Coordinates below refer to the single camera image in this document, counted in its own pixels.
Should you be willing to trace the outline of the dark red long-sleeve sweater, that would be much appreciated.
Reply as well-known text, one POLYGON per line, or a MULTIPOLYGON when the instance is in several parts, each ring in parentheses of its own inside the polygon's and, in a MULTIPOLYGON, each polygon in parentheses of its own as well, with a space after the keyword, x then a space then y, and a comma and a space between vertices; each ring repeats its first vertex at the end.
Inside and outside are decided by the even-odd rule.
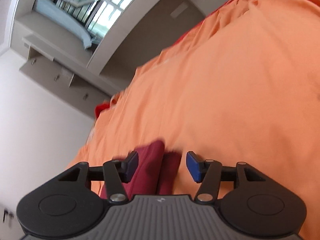
POLYGON ((169 151, 162 140, 134 149, 139 164, 132 180, 123 187, 132 199, 135 195, 171 195, 182 154, 169 151))

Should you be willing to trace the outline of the red plush item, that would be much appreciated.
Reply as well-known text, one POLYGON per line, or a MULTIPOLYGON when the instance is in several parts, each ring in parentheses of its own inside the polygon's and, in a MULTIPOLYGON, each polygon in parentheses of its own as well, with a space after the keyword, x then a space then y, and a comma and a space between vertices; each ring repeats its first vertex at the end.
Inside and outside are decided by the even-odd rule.
POLYGON ((95 118, 98 119, 101 112, 110 108, 109 102, 103 102, 101 104, 96 105, 94 109, 95 118))

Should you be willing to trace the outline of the orange duvet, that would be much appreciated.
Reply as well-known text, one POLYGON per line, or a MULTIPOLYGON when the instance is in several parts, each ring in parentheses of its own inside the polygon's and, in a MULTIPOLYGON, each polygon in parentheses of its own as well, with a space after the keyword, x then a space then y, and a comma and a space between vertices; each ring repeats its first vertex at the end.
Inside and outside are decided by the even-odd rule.
POLYGON ((137 68, 74 158, 100 166, 162 139, 245 161, 304 200, 319 239, 319 0, 234 0, 137 68))

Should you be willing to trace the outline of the grey wardrobe cabinet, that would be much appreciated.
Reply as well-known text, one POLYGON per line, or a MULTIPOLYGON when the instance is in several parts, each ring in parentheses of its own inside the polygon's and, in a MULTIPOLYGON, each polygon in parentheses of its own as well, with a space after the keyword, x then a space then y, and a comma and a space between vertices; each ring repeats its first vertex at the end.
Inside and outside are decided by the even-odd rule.
POLYGON ((29 54, 20 71, 58 99, 92 118, 96 105, 110 99, 100 87, 65 66, 70 59, 43 40, 29 35, 23 42, 29 54))

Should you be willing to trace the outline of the grey window bench desk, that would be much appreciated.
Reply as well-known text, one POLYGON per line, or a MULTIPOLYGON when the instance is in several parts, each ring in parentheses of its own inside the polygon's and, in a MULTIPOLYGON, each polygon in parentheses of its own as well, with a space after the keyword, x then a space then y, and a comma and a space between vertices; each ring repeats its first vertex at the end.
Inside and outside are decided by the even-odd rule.
POLYGON ((35 0, 18 0, 11 48, 28 58, 23 38, 35 35, 65 55, 65 66, 108 95, 129 85, 135 69, 171 46, 227 0, 50 0, 76 19, 92 38, 82 41, 33 9, 35 0), (170 14, 181 4, 177 18, 170 14))

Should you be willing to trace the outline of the light blue curtain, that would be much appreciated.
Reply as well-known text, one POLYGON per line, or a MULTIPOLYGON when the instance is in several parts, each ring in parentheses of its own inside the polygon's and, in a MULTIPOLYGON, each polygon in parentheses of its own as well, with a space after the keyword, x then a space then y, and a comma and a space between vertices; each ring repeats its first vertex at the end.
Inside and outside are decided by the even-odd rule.
POLYGON ((92 46, 92 38, 88 31, 76 19, 56 7, 50 0, 35 0, 33 9, 79 38, 84 49, 92 46))

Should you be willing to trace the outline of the red bed sheet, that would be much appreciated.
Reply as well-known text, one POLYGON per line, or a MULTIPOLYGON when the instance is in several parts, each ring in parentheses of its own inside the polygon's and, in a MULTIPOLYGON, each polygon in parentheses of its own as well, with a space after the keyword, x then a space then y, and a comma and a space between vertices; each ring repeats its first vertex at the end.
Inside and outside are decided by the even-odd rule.
POLYGON ((221 5, 220 7, 218 7, 216 10, 212 11, 210 14, 208 14, 204 20, 202 20, 201 22, 199 22, 197 25, 193 26, 191 29, 189 29, 188 31, 186 31, 182 36, 180 36, 173 44, 172 46, 175 46, 177 44, 179 44, 193 29, 199 27, 202 25, 202 23, 207 19, 209 18, 212 14, 216 13, 216 12, 219 12, 219 10, 221 8, 223 8, 224 6, 228 5, 229 3, 231 3, 232 1, 234 0, 228 0, 227 2, 225 2, 223 5, 221 5))

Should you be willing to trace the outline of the white wall socket plate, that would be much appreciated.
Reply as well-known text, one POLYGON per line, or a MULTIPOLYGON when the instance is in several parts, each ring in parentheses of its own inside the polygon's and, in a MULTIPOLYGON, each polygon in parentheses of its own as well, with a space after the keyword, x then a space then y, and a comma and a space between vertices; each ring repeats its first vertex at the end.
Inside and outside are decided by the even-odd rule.
POLYGON ((188 4, 183 2, 181 3, 171 14, 172 18, 177 18, 182 12, 188 8, 188 4))

